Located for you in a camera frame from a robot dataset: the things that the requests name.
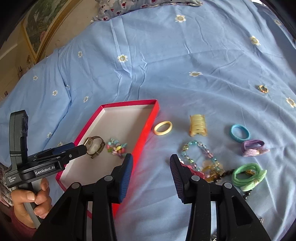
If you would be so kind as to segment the pink hair clip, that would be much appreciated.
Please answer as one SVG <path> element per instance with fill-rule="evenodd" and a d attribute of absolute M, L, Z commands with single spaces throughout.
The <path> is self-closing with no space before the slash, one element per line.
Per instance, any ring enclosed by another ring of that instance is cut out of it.
<path fill-rule="evenodd" d="M 191 171 L 192 175 L 199 176 L 200 178 L 205 179 L 205 174 L 204 174 L 203 172 L 200 172 L 200 171 L 194 170 L 194 169 L 192 168 L 192 166 L 190 166 L 190 165 L 185 165 L 183 162 L 181 162 L 181 165 L 182 165 L 183 167 L 187 167 L 187 168 Z"/>

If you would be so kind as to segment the framed landscape painting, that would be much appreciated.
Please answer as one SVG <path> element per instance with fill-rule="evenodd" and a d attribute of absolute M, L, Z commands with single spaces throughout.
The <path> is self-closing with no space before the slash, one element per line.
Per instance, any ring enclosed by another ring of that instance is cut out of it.
<path fill-rule="evenodd" d="M 35 64 L 44 58 L 53 35 L 79 3 L 79 0 L 43 0 L 37 1 L 28 11 L 22 21 L 22 30 Z"/>

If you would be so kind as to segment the yellow hair claw clip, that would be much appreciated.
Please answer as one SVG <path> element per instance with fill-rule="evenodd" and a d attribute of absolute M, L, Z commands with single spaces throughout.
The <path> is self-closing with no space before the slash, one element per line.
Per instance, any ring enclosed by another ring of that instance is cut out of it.
<path fill-rule="evenodd" d="M 205 137 L 208 135 L 204 115 L 195 114 L 190 116 L 189 135 L 191 137 L 195 135 L 202 135 Z"/>

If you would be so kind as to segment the gold bangle watch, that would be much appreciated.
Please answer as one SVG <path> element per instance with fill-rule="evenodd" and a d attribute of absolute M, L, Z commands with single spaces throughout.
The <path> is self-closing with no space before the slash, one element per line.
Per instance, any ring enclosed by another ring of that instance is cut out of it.
<path fill-rule="evenodd" d="M 99 156 L 100 153 L 103 151 L 105 147 L 105 141 L 100 136 L 92 136 L 88 137 L 84 141 L 83 145 L 85 145 L 87 148 L 86 154 L 88 154 L 92 159 L 94 159 L 95 157 Z"/>

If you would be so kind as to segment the light blue floral quilt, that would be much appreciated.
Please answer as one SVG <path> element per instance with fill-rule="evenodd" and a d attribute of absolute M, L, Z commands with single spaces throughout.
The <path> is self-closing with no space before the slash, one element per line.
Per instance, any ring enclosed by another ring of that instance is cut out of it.
<path fill-rule="evenodd" d="M 226 169 L 257 163 L 266 178 L 247 199 L 272 240 L 295 221 L 295 38 L 266 6 L 204 1 L 140 9 L 91 23 L 29 70 L 1 103 L 1 163 L 10 165 L 12 112 L 29 116 L 28 152 L 76 139 L 102 104 L 156 99 L 156 122 L 116 218 L 119 240 L 184 240 L 190 207 L 177 197 L 169 158 L 196 136 Z"/>

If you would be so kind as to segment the red shallow box tray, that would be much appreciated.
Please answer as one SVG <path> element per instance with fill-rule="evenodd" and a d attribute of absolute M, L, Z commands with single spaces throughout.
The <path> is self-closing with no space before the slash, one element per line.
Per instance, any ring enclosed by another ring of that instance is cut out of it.
<path fill-rule="evenodd" d="M 56 175 L 60 187 L 66 190 L 74 182 L 82 185 L 95 183 L 111 174 L 114 167 L 123 163 L 128 153 L 132 154 L 133 163 L 136 164 L 158 112 L 156 99 L 101 105 L 74 143 L 82 145 L 88 137 L 100 136 L 105 141 L 105 147 L 94 159 L 85 154 L 70 161 L 65 170 Z"/>

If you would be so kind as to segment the grey cartoon print pillow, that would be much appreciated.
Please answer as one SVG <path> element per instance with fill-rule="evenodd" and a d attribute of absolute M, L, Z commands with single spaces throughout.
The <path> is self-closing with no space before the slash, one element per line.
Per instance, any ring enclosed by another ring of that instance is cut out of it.
<path fill-rule="evenodd" d="M 158 6 L 182 5 L 199 7 L 203 5 L 201 1 L 196 0 L 105 0 L 96 2 L 98 3 L 98 13 L 93 18 L 93 21 L 108 21 L 111 18 L 131 11 Z"/>

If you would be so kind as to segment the floral fabric at edge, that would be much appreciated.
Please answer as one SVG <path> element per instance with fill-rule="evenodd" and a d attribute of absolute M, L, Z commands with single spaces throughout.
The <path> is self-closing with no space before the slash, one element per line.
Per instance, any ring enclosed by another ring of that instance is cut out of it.
<path fill-rule="evenodd" d="M 8 188 L 4 179 L 4 174 L 7 170 L 3 164 L 0 164 L 0 201 L 7 207 L 13 206 L 11 199 L 12 189 Z"/>

